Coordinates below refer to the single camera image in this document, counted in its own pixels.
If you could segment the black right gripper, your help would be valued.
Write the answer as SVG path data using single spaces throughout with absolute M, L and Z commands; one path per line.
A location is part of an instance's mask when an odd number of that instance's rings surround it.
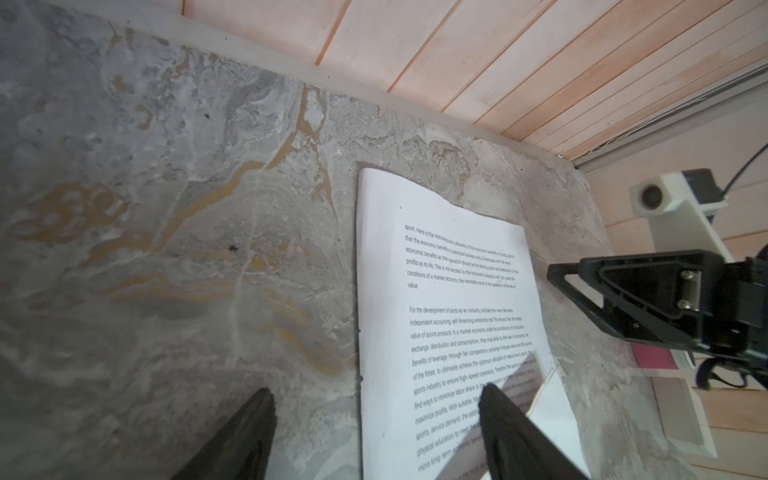
M 727 264 L 705 250 L 552 264 L 547 280 L 602 332 L 631 343 L 707 352 L 767 388 L 767 260 Z

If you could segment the white paper stack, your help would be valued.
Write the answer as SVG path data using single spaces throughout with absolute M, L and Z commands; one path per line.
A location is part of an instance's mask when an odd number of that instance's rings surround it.
M 494 458 L 517 458 L 481 419 L 489 384 L 553 444 L 568 478 L 589 476 L 523 228 L 366 168 L 356 246 L 365 478 L 487 479 Z

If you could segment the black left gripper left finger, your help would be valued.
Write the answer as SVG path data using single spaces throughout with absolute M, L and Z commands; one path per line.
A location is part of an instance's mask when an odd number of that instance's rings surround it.
M 172 479 L 264 479 L 276 427 L 274 396 L 259 389 Z

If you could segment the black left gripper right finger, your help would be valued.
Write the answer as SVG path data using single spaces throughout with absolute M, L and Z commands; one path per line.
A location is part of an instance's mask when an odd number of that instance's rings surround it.
M 493 480 L 586 479 L 495 384 L 486 384 L 479 418 Z

